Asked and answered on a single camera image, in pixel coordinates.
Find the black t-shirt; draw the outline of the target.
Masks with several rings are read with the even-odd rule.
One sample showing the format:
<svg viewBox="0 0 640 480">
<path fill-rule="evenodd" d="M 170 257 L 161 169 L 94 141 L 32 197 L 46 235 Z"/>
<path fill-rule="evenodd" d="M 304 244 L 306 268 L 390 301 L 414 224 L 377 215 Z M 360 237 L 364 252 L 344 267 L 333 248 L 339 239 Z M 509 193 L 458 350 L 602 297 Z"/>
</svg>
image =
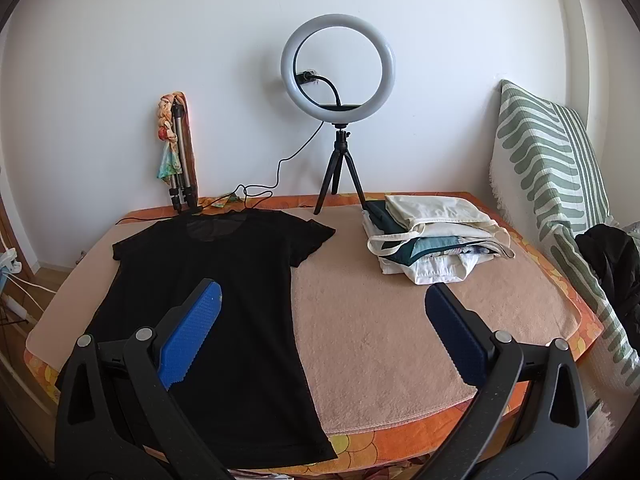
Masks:
<svg viewBox="0 0 640 480">
<path fill-rule="evenodd" d="M 333 460 L 300 362 L 292 272 L 333 229 L 278 210 L 162 220 L 62 371 L 55 463 L 91 478 L 227 478 Z"/>
</svg>

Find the stack of folded clothes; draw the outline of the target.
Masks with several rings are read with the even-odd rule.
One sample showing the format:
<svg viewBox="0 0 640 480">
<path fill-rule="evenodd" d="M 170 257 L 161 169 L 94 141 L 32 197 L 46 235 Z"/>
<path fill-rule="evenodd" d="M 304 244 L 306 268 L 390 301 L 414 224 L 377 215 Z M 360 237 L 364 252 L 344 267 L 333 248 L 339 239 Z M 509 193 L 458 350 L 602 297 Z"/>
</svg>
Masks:
<svg viewBox="0 0 640 480">
<path fill-rule="evenodd" d="M 481 263 L 515 257 L 508 231 L 464 198 L 387 195 L 367 202 L 362 225 L 383 274 L 416 285 L 460 283 Z"/>
</svg>

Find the peach towel blanket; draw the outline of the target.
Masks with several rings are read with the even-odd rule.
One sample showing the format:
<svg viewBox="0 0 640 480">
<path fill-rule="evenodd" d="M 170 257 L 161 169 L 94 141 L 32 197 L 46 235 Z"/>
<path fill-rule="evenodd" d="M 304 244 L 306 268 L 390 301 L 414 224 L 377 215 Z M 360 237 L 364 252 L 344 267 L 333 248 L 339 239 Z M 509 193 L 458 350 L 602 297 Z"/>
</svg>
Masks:
<svg viewBox="0 0 640 480">
<path fill-rule="evenodd" d="M 316 462 L 329 437 L 412 422 L 469 399 L 425 313 L 387 275 L 359 206 L 245 209 L 110 229 L 30 332 L 60 370 L 78 338 L 128 340 L 202 281 L 221 307 L 171 399 L 230 466 Z"/>
</svg>

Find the black garment on cushion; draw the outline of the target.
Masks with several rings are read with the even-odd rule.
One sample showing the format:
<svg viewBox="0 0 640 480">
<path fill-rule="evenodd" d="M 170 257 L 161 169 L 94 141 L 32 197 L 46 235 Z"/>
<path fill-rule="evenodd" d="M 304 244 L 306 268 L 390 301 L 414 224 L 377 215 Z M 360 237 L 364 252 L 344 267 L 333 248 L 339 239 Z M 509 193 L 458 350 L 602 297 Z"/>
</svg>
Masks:
<svg viewBox="0 0 640 480">
<path fill-rule="evenodd" d="M 605 292 L 630 339 L 639 337 L 639 252 L 619 228 L 597 224 L 575 237 L 582 258 Z"/>
</svg>

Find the white power strip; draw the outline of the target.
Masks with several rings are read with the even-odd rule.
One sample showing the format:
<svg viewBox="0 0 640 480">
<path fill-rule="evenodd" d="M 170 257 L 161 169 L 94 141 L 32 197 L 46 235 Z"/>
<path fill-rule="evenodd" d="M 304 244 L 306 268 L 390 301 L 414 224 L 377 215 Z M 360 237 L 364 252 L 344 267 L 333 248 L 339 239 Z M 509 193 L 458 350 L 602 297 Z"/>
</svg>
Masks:
<svg viewBox="0 0 640 480">
<path fill-rule="evenodd" d="M 2 274 L 20 274 L 22 272 L 22 264 L 18 260 L 15 248 L 7 249 L 0 255 L 0 272 Z"/>
</svg>

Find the folded silver tripod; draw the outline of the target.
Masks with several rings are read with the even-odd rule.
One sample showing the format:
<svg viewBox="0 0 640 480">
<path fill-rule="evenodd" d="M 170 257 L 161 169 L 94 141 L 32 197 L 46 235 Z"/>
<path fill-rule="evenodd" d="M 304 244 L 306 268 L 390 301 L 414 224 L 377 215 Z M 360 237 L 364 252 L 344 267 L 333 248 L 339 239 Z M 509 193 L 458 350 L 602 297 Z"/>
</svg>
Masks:
<svg viewBox="0 0 640 480">
<path fill-rule="evenodd" d="M 177 98 L 172 102 L 171 114 L 174 120 L 175 134 L 178 141 L 178 154 L 182 169 L 182 197 L 186 201 L 186 206 L 188 206 L 188 213 L 195 214 L 196 212 L 200 212 L 201 208 L 198 206 L 198 199 L 195 196 L 195 188 L 189 172 L 188 159 L 186 158 L 186 135 L 183 131 L 184 106 Z"/>
</svg>

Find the green white striped cushion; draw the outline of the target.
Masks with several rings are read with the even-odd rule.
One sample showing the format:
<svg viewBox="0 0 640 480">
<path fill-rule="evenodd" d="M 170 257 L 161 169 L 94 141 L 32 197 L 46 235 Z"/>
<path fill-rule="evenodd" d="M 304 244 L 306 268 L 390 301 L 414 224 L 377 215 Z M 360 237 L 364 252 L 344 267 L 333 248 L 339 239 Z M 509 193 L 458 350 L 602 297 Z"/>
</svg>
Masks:
<svg viewBox="0 0 640 480">
<path fill-rule="evenodd" d="M 608 196 L 586 127 L 576 110 L 500 82 L 490 184 L 498 206 L 570 281 L 603 325 L 603 352 L 628 388 L 639 387 L 639 353 L 582 258 L 575 237 L 612 226 Z"/>
</svg>

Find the colourful braided scarf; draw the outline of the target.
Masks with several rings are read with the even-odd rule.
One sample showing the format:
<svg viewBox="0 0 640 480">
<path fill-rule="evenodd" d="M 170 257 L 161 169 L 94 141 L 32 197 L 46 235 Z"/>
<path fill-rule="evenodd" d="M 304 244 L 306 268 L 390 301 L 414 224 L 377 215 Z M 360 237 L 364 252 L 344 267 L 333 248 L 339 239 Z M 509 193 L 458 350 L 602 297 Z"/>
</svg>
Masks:
<svg viewBox="0 0 640 480">
<path fill-rule="evenodd" d="M 157 177 L 166 184 L 169 183 L 171 177 L 183 173 L 178 136 L 174 126 L 174 115 L 171 111 L 175 101 L 186 106 L 184 94 L 182 92 L 172 92 L 162 96 L 157 107 L 157 136 L 164 142 L 164 150 Z"/>
</svg>

